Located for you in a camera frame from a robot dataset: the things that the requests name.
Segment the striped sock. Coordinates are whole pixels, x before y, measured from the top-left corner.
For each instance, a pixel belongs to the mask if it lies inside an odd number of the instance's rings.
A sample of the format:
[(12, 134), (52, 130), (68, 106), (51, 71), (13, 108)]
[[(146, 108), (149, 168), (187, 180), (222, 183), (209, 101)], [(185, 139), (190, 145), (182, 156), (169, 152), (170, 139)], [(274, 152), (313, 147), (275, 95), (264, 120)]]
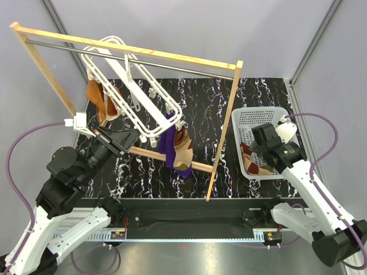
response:
[(173, 167), (178, 171), (185, 171), (190, 168), (193, 159), (193, 141), (184, 126), (175, 132), (174, 151)]
[(241, 155), (245, 171), (250, 175), (273, 175), (274, 170), (268, 166), (258, 166), (251, 160), (252, 151), (243, 142), (240, 144)]

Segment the white plastic clip hanger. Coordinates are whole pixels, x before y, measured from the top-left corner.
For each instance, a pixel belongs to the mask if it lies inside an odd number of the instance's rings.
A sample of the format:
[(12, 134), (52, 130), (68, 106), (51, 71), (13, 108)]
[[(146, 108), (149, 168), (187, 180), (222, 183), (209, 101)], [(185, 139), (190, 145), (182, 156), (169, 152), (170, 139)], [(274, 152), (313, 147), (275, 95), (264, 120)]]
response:
[[(118, 114), (126, 115), (140, 132), (140, 140), (157, 146), (157, 138), (170, 127), (175, 126), (182, 117), (179, 104), (168, 94), (148, 69), (139, 62), (136, 55), (125, 53), (122, 59), (113, 57), (108, 49), (96, 46), (86, 46), (80, 55), (87, 67), (90, 80), (95, 80), (103, 86), (105, 98), (110, 98)], [(116, 73), (124, 86), (130, 92), (133, 106), (115, 90), (101, 69), (92, 61), (93, 57), (102, 57)], [(144, 92), (132, 78), (132, 68), (137, 71), (151, 85), (148, 92)]]

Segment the purple sock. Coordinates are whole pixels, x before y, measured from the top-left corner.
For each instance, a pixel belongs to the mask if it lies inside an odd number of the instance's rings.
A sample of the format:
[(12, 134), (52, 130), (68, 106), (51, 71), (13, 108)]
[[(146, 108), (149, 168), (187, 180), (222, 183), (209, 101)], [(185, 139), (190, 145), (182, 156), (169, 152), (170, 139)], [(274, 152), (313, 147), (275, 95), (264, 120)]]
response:
[(167, 129), (164, 133), (161, 134), (160, 140), (159, 140), (159, 147), (158, 152), (160, 154), (164, 154), (166, 156), (166, 167), (171, 168), (176, 172), (178, 175), (180, 175), (183, 180), (186, 180), (190, 174), (192, 173), (192, 168), (188, 168), (183, 171), (179, 171), (174, 168), (174, 160), (175, 160), (175, 150), (174, 150), (174, 136), (176, 132), (175, 125), (171, 126), (169, 129)]

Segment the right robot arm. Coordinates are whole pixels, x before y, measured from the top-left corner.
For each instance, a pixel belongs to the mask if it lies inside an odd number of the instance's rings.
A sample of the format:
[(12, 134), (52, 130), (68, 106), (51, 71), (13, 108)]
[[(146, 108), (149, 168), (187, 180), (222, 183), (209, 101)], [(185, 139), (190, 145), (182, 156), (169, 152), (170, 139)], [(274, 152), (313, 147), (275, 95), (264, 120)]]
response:
[(254, 141), (250, 150), (300, 192), (313, 216), (280, 202), (263, 210), (260, 220), (267, 227), (278, 223), (289, 228), (311, 244), (324, 265), (333, 267), (364, 250), (366, 220), (356, 220), (348, 213), (311, 170), (304, 149), (292, 141), (295, 124), (283, 126), (285, 130), (271, 123), (252, 128)]

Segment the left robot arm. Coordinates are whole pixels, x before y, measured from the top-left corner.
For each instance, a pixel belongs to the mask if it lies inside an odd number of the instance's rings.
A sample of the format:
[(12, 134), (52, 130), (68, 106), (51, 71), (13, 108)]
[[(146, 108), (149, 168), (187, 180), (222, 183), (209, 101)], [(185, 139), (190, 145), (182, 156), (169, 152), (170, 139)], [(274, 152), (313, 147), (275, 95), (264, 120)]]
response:
[(112, 156), (128, 152), (139, 132), (98, 127), (92, 135), (86, 153), (61, 147), (52, 155), (46, 166), (50, 178), (37, 195), (35, 208), (29, 210), (30, 222), (22, 237), (9, 254), (1, 256), (1, 273), (55, 274), (59, 264), (93, 233), (128, 224), (120, 201), (105, 197), (86, 218), (54, 238), (85, 195), (84, 187)]

